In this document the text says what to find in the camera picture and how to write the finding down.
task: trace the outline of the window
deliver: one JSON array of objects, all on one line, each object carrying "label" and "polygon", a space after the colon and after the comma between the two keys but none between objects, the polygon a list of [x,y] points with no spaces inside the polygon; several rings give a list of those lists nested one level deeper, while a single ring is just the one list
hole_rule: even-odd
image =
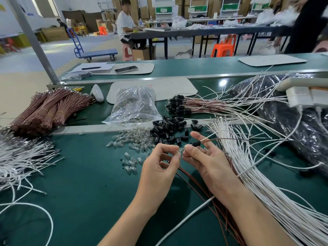
[{"label": "window", "polygon": [[54,0],[32,0],[32,3],[39,16],[43,18],[55,18],[59,16]]}]

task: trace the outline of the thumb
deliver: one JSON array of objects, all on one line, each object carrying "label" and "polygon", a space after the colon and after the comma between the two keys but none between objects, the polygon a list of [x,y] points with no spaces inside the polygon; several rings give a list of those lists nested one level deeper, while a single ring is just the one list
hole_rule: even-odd
[{"label": "thumb", "polygon": [[187,144],[185,146],[186,152],[194,159],[198,160],[200,163],[204,165],[207,160],[207,155],[200,151],[198,148],[195,148],[193,145]]},{"label": "thumb", "polygon": [[166,172],[169,172],[172,176],[176,174],[180,166],[181,153],[176,152],[170,161],[169,167],[166,169]]}]

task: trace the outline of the metal pole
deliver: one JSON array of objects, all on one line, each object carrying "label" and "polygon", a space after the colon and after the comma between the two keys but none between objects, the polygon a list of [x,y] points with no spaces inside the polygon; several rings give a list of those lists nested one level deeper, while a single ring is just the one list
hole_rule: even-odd
[{"label": "metal pole", "polygon": [[26,35],[29,42],[31,43],[36,56],[40,60],[42,66],[43,66],[44,70],[46,71],[46,73],[48,74],[51,82],[53,84],[58,84],[59,83],[58,77],[55,74],[55,71],[53,70],[53,68],[51,67],[51,64],[48,61],[46,54],[43,52],[43,49],[40,46],[39,41],[35,37],[35,34],[31,28],[31,26],[29,25],[29,23],[25,17],[25,14],[23,13],[22,9],[20,8],[18,1],[17,0],[6,0],[6,1],[9,4],[12,12],[14,13],[16,20],[18,21],[24,34]]}]

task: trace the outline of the hand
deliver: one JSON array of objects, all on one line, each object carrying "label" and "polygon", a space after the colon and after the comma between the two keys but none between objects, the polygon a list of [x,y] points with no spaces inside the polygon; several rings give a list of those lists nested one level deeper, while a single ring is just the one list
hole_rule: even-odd
[{"label": "hand", "polygon": [[[196,140],[205,138],[195,131],[190,135]],[[211,141],[202,143],[207,151],[201,147],[186,145],[182,159],[199,171],[211,193],[229,209],[239,190],[245,187],[231,169],[224,153]]]},{"label": "hand", "polygon": [[179,146],[157,144],[142,166],[141,177],[133,203],[154,215],[168,194],[180,166]]},{"label": "hand", "polygon": [[294,4],[297,12],[301,12],[303,6],[307,3],[308,0],[299,0],[297,3]]}]

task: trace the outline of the black hair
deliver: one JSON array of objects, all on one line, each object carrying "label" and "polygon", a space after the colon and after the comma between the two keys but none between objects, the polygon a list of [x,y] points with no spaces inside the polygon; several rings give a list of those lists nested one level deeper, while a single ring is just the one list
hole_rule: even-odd
[{"label": "black hair", "polygon": [[124,5],[131,5],[131,2],[130,0],[121,0],[121,5],[124,6]]}]

